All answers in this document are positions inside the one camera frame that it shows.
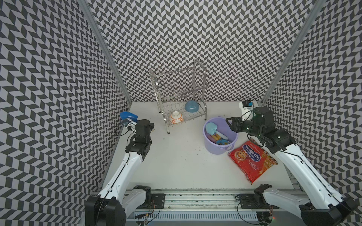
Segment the dark blue trowel wooden handle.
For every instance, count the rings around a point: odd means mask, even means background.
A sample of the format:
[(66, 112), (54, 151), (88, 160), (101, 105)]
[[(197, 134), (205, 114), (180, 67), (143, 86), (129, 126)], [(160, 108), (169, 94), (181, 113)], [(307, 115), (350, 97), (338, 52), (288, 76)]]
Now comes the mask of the dark blue trowel wooden handle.
[(127, 111), (121, 112), (120, 118), (121, 118), (121, 120), (130, 119), (133, 122), (138, 122), (138, 116), (133, 113), (127, 112)]

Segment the purple plastic bucket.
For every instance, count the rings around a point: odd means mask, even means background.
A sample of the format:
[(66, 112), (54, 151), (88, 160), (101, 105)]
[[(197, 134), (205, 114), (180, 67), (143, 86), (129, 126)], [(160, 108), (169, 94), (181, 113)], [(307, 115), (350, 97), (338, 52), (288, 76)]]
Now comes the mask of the purple plastic bucket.
[(225, 118), (215, 117), (203, 127), (204, 144), (208, 152), (223, 154), (234, 149), (239, 135), (232, 131)]

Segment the yellow plastic scoop shovel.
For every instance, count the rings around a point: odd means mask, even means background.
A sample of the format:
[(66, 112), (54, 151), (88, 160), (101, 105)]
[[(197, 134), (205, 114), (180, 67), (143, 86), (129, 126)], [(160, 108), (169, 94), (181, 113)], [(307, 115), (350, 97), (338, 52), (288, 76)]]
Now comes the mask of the yellow plastic scoop shovel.
[(217, 134), (215, 133), (214, 135), (211, 136), (215, 141), (218, 141), (218, 140), (221, 140), (222, 138)]

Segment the light teal plastic trowel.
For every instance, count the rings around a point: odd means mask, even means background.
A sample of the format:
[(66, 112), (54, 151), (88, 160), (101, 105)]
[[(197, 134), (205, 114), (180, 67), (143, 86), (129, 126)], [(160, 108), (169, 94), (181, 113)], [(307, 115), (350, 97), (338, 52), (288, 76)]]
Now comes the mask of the light teal plastic trowel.
[(218, 127), (217, 127), (217, 125), (216, 125), (215, 123), (209, 122), (209, 123), (206, 124), (205, 130), (206, 130), (206, 132), (209, 133), (210, 135), (215, 135), (215, 134), (217, 134), (217, 135), (219, 135), (222, 139), (228, 140), (228, 137), (225, 136), (224, 134), (222, 134), (221, 132), (219, 132), (219, 131), (217, 130), (217, 128), (218, 128)]

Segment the blue hand rake yellow handle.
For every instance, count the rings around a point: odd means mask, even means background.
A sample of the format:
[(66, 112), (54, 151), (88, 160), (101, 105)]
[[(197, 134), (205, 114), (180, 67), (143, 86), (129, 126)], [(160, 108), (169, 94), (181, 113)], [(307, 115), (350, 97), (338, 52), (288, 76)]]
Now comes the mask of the blue hand rake yellow handle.
[(224, 145), (230, 144), (230, 141), (225, 140), (225, 139), (221, 139), (221, 140), (218, 140), (216, 143), (217, 143), (218, 145), (224, 146)]

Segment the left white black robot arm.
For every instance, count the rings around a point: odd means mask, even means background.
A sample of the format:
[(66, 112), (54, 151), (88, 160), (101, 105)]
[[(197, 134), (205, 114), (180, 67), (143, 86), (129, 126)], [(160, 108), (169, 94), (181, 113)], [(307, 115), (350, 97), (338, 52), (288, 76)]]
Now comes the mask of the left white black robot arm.
[(137, 168), (150, 150), (154, 123), (142, 119), (135, 124), (135, 133), (125, 148), (125, 156), (108, 184), (84, 204), (86, 226), (124, 226), (127, 218), (151, 197), (150, 187), (138, 186), (125, 196)]

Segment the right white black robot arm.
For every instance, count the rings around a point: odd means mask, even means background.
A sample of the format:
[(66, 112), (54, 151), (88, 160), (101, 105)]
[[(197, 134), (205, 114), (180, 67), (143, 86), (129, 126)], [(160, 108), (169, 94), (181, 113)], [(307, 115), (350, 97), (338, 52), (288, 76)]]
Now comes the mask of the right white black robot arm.
[(308, 196), (300, 198), (262, 184), (254, 190), (256, 202), (288, 211), (307, 226), (336, 226), (357, 210), (357, 202), (343, 197), (321, 176), (295, 139), (285, 129), (276, 129), (270, 109), (256, 107), (251, 114), (251, 120), (231, 117), (225, 121), (233, 132), (245, 132), (258, 138), (287, 167)]

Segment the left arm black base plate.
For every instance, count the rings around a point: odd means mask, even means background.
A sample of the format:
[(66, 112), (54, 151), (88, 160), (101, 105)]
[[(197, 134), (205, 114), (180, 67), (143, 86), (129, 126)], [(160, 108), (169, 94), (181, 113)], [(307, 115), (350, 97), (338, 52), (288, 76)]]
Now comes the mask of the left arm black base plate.
[(145, 203), (137, 207), (137, 209), (164, 209), (165, 200), (166, 194), (152, 194), (150, 197), (147, 197)]

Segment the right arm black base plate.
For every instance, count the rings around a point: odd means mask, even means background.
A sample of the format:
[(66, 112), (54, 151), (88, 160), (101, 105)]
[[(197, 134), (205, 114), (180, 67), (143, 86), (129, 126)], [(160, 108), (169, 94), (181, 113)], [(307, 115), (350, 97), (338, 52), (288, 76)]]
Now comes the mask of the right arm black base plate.
[(268, 205), (263, 199), (256, 199), (254, 194), (238, 194), (235, 196), (235, 199), (239, 202), (241, 209), (279, 209), (277, 206)]

